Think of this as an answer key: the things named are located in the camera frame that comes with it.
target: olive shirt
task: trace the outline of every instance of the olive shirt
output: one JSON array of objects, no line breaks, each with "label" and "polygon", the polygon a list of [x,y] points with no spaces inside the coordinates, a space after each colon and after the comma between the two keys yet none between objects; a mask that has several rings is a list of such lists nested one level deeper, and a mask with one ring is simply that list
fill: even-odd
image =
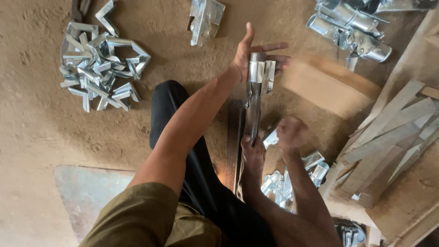
[{"label": "olive shirt", "polygon": [[227,237],[160,183],[132,186],[101,211],[80,247],[224,246]]}]

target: hand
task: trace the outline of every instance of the hand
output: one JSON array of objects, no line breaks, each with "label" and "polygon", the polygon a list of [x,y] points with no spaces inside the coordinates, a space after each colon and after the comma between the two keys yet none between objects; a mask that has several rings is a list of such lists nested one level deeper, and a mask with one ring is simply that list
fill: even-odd
[{"label": "hand", "polygon": [[308,127],[298,118],[289,117],[277,126],[278,145],[282,153],[292,154],[298,151],[306,139]]},{"label": "hand", "polygon": [[[275,51],[288,48],[288,43],[280,42],[277,44],[266,44],[262,46],[253,46],[252,42],[255,37],[255,29],[251,23],[247,23],[247,34],[244,39],[239,42],[238,50],[236,51],[235,58],[233,62],[239,68],[241,72],[241,82],[247,81],[248,75],[248,62],[249,57],[252,52],[267,52]],[[275,75],[281,73],[282,70],[287,69],[289,66],[291,56],[284,55],[267,55],[267,60],[276,61],[276,72]]]},{"label": "hand", "polygon": [[255,145],[252,147],[252,138],[245,135],[241,140],[243,170],[241,174],[242,186],[259,188],[262,183],[262,171],[265,163],[266,149],[261,138],[258,136]]}]

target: sandy ground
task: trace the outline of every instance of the sandy ground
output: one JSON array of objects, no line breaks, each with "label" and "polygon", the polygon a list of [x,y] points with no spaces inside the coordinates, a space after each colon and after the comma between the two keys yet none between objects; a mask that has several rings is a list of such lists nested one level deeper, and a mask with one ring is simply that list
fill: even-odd
[{"label": "sandy ground", "polygon": [[[85,22],[105,0],[97,0]],[[313,0],[222,0],[226,11],[214,40],[190,46],[186,30],[190,0],[119,1],[110,19],[120,36],[136,40],[152,61],[135,85],[143,97],[129,112],[115,109],[85,113],[82,99],[61,89],[59,48],[69,22],[70,1],[3,1],[0,9],[0,245],[76,246],[58,195],[53,167],[74,164],[136,170],[150,154],[151,94],[154,86],[174,79],[190,94],[231,61],[245,23],[256,29],[255,44],[287,41],[283,53],[315,52],[336,58],[335,46],[306,29]],[[359,74],[382,86],[411,39],[423,13],[387,15],[380,24],[394,52],[387,62],[361,61]],[[130,50],[116,50],[129,56]],[[243,98],[238,85],[230,98]],[[227,111],[223,107],[205,134],[212,161],[224,180]],[[263,102],[263,115],[295,115],[311,130],[310,145],[330,162],[364,115],[342,120],[279,86]],[[267,152],[266,173],[283,164],[276,147]]]}]

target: person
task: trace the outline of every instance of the person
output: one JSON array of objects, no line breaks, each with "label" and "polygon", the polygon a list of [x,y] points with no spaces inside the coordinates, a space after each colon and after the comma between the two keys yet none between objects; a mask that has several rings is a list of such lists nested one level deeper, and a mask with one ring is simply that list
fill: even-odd
[{"label": "person", "polygon": [[[203,133],[236,83],[247,80],[251,52],[288,47],[252,47],[247,33],[226,70],[189,97],[176,81],[157,85],[152,97],[153,149],[125,191],[101,211],[79,246],[339,246],[334,223],[298,153],[306,126],[297,119],[279,125],[279,148],[290,171],[297,215],[279,208],[260,190],[265,148],[242,139],[239,181],[244,202],[219,181]],[[289,56],[268,55],[276,71]]]}]

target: black pants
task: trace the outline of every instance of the black pants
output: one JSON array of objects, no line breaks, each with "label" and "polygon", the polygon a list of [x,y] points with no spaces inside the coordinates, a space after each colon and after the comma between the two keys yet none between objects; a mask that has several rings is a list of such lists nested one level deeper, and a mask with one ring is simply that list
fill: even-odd
[{"label": "black pants", "polygon": [[[168,80],[155,87],[152,95],[149,138],[152,149],[166,124],[188,98],[189,94],[184,87],[174,80]],[[204,137],[198,140],[187,155],[180,201],[193,203],[201,214],[220,227],[235,245],[276,245],[270,228],[261,216],[220,182],[213,169]]]}]

